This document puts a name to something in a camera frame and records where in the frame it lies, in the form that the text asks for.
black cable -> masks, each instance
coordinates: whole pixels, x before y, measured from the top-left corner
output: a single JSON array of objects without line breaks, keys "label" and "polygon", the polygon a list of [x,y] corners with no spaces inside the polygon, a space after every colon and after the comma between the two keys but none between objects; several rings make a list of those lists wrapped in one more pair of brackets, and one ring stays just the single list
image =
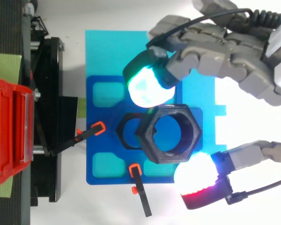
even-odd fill
[{"label": "black cable", "polygon": [[277,29],[281,25],[281,14],[255,10],[251,22],[256,27]]},{"label": "black cable", "polygon": [[264,186],[264,187],[255,189],[255,190],[248,191],[246,194],[247,194],[248,196],[254,195],[254,194],[258,194],[258,193],[260,193],[260,192],[267,191],[267,190],[269,190],[269,189],[272,189],[272,188],[277,187],[277,186],[280,186],[280,185],[281,185],[281,180],[278,181],[278,182],[275,182],[275,183],[273,183],[273,184],[270,184],[270,185],[267,185],[267,186]]},{"label": "black cable", "polygon": [[163,33],[155,38],[153,38],[152,40],[150,40],[147,44],[146,47],[149,48],[153,45],[156,45],[157,43],[167,39],[169,36],[175,34],[178,31],[181,31],[187,27],[190,27],[192,25],[195,25],[199,22],[202,22],[204,20],[209,20],[209,19],[214,19],[216,17],[220,17],[220,16],[224,16],[224,15],[229,15],[229,14],[235,14],[235,13],[249,13],[250,14],[250,18],[253,17],[253,12],[252,10],[250,10],[249,8],[238,8],[238,9],[232,9],[232,10],[226,10],[224,12],[220,12],[220,13],[215,13],[212,15],[204,15],[201,16],[197,19],[191,20],[189,22],[186,22],[178,27],[175,27],[174,29],[171,29],[170,31]]},{"label": "black cable", "polygon": [[252,190],[252,191],[248,191],[248,192],[243,191],[243,192],[233,193],[231,196],[226,197],[226,201],[227,201],[228,205],[239,203],[243,199],[248,198],[250,195],[254,195],[254,194],[258,194],[258,193],[263,192],[263,191],[267,191],[267,190],[272,189],[274,187],[277,187],[279,185],[281,185],[281,180],[278,181],[278,182],[275,182],[273,184],[270,184],[270,185]]}]

hexagonal nut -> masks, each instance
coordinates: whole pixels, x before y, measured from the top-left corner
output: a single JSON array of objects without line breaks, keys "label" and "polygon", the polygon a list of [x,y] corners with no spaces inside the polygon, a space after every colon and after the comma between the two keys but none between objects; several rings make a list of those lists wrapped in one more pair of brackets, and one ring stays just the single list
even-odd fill
[{"label": "hexagonal nut", "polygon": [[[161,151],[154,143],[153,129],[157,121],[169,115],[174,118],[181,129],[181,139],[170,151]],[[141,149],[148,159],[157,164],[187,162],[196,147],[202,131],[187,105],[159,105],[148,109],[136,132]]]},{"label": "hexagonal nut", "polygon": [[118,138],[121,141],[121,143],[122,143],[122,145],[124,146],[125,149],[127,149],[127,150],[141,150],[141,147],[132,147],[125,141],[124,127],[129,120],[132,120],[132,119],[135,119],[135,118],[142,119],[143,116],[144,116],[144,113],[138,113],[138,112],[126,113],[125,116],[123,117],[123,119],[121,120],[121,122],[118,124],[118,126],[116,128],[116,133],[117,133]]}]

robotic hand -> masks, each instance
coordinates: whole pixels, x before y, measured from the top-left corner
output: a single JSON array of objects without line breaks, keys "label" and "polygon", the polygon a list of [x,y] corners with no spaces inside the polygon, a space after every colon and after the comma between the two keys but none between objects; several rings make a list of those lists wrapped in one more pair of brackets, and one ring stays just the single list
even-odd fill
[{"label": "robotic hand", "polygon": [[[164,99],[156,105],[171,98],[172,88],[197,69],[203,75],[230,77],[257,99],[281,106],[281,14],[237,9],[228,0],[194,0],[194,6],[205,15],[201,20],[168,15],[148,33],[152,40],[146,57],[150,63],[156,57],[152,70],[161,87],[169,90],[168,95],[163,90]],[[197,22],[208,18],[216,25]],[[168,59],[166,51],[176,53]],[[127,82],[134,61],[124,69]],[[131,95],[133,99],[144,93]]]},{"label": "robotic hand", "polygon": [[[281,14],[237,9],[229,0],[193,3],[203,17],[192,21],[175,15],[164,17],[149,31],[147,50],[125,67],[123,75],[132,100],[142,107],[162,104],[173,97],[176,84],[196,69],[207,76],[230,77],[255,98],[281,106]],[[215,25],[200,23],[206,19],[212,19]],[[168,58],[167,51],[174,54]],[[151,91],[137,90],[141,76],[154,80],[154,85],[147,83]],[[201,195],[185,195],[189,209],[217,201],[220,195],[229,204],[246,198],[249,194],[232,194],[226,175],[265,159],[281,163],[281,143],[258,141],[211,157],[222,179],[218,179],[217,187],[207,188]]]}]

red container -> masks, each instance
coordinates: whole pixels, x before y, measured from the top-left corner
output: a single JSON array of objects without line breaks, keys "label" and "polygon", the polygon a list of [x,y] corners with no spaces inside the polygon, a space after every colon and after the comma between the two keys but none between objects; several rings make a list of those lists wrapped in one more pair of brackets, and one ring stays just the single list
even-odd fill
[{"label": "red container", "polygon": [[32,160],[33,115],[32,90],[0,79],[0,185]]}]

hexagonal hole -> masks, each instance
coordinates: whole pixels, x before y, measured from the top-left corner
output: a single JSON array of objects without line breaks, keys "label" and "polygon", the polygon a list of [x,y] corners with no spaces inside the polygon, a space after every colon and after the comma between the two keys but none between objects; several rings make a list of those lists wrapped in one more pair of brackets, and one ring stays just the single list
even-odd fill
[{"label": "hexagonal hole", "polygon": [[124,126],[123,136],[124,140],[131,147],[139,148],[141,143],[136,135],[136,130],[140,125],[141,120],[139,118],[134,118],[129,121]]},{"label": "hexagonal hole", "polygon": [[171,116],[161,117],[155,124],[157,133],[154,142],[161,151],[175,148],[181,139],[181,129],[177,121]]}]

